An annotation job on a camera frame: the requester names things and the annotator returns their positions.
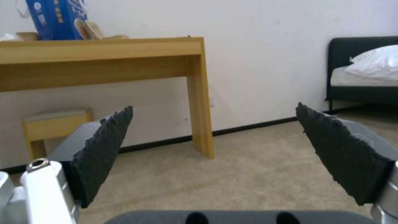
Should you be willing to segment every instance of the wooden stool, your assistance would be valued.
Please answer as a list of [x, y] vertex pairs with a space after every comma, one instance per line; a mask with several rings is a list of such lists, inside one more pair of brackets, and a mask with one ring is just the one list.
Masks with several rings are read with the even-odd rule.
[[25, 118], [22, 125], [30, 159], [47, 156], [45, 139], [68, 136], [81, 124], [92, 120], [90, 109], [46, 112]]

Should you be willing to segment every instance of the white mattress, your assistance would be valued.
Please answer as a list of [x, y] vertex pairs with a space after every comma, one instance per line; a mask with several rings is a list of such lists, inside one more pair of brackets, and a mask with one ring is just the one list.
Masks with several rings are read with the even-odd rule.
[[330, 84], [332, 86], [398, 86], [398, 81], [366, 78], [346, 72], [347, 67], [333, 70]]

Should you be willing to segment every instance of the screw hole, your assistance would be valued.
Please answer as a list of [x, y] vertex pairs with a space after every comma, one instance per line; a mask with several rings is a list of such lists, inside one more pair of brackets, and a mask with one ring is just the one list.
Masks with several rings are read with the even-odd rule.
[[277, 224], [300, 224], [300, 221], [289, 212], [282, 212], [276, 216]]
[[37, 159], [37, 160], [35, 160], [35, 161], [32, 162], [32, 165], [33, 165], [34, 167], [36, 167], [36, 166], [40, 166], [40, 165], [43, 164], [43, 163], [44, 163], [44, 160], [43, 160], [43, 159]]
[[203, 213], [194, 212], [188, 215], [185, 224], [209, 224], [209, 220]]

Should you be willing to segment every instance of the desk leg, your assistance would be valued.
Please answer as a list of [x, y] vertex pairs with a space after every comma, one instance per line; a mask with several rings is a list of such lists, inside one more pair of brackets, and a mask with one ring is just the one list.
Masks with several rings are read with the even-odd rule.
[[195, 147], [214, 159], [205, 54], [188, 57], [187, 88]]

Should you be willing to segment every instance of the beige carpet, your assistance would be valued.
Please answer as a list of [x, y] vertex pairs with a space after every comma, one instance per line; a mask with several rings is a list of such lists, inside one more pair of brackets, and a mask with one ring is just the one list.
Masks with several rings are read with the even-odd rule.
[[[398, 146], [398, 116], [379, 110], [339, 114]], [[290, 122], [215, 137], [209, 160], [191, 142], [118, 156], [79, 223], [103, 223], [132, 210], [345, 210], [368, 216], [333, 181]]]

